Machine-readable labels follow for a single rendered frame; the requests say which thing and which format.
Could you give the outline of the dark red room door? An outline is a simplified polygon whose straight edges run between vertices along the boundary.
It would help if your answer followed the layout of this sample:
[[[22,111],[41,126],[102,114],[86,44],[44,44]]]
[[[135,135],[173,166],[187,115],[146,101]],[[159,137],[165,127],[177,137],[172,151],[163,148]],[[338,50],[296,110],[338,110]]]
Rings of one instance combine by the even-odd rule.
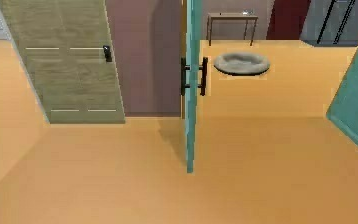
[[[298,40],[311,0],[275,0],[267,40]]]

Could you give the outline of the olive green room door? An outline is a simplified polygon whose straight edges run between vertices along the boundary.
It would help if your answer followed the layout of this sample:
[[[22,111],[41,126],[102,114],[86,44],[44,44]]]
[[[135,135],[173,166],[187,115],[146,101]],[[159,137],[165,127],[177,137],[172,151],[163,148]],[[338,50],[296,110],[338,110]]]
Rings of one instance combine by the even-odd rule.
[[[125,122],[106,0],[0,0],[0,10],[49,123]]]

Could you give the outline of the brown side table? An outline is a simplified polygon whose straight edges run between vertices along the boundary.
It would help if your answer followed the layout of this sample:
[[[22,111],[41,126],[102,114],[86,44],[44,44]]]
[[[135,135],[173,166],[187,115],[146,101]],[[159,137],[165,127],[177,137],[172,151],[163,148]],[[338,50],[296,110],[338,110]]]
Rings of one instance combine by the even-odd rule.
[[[259,17],[253,14],[243,14],[243,13],[209,13],[207,15],[207,34],[206,38],[208,41],[208,45],[212,45],[212,32],[213,32],[213,22],[217,20],[226,20],[226,21],[234,21],[234,20],[242,20],[245,22],[245,26],[248,26],[248,22],[253,22],[253,28],[251,33],[250,45],[253,45],[254,35],[256,32],[257,21]]]

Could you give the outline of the teal room door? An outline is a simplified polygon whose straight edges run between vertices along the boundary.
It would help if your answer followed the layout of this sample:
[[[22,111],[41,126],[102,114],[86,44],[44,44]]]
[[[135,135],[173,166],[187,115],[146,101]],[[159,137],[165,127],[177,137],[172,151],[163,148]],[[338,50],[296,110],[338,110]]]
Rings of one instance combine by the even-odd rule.
[[[358,146],[358,48],[329,106],[327,118]]]
[[[194,148],[196,130],[196,106],[199,73],[199,48],[202,19],[202,0],[187,1],[187,33],[186,33],[186,163],[187,172],[194,170]]]

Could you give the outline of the grey round floor cushion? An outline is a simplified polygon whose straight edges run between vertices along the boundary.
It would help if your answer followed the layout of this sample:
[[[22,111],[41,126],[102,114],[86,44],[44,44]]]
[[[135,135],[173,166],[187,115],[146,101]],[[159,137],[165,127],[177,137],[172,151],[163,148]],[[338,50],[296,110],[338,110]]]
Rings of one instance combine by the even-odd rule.
[[[229,52],[217,56],[214,67],[228,75],[255,76],[266,72],[270,68],[267,57],[252,52]]]

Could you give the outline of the black leaning ladder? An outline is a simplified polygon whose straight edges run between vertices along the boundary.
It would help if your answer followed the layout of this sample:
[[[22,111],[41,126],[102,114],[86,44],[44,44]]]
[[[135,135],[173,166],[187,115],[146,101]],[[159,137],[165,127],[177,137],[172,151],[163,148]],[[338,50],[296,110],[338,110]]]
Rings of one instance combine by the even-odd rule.
[[[316,44],[339,46],[356,0],[330,0]]]

